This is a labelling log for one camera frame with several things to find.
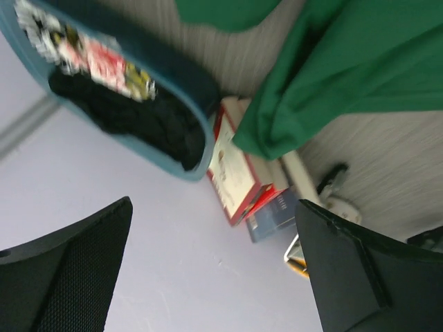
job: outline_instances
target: white wall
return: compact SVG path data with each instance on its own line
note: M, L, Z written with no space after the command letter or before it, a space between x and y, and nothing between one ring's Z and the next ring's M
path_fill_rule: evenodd
M29 80L0 80L3 118L39 96ZM0 248L125 195L134 216L106 331L321 331L309 282L282 261L292 234L253 245L244 225L228 225L207 179L179 181L65 110L0 165Z

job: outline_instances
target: teal basket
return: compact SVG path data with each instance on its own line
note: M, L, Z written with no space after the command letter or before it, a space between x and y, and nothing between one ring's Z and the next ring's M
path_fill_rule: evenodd
M215 143L208 122L209 117L218 110L220 101L219 89L214 79L202 67L100 3L90 0L29 2L114 49L127 61L148 72L156 84L171 92L193 112L203 128L205 148L200 163L190 171L185 171L181 163L135 137L112 137L176 177L187 181L201 179L208 169ZM14 5L15 0L0 1L0 30L29 73L48 93L52 93L48 78L55 65L48 63L30 44L17 22ZM54 97L59 98L67 109L91 122L73 103L55 94Z

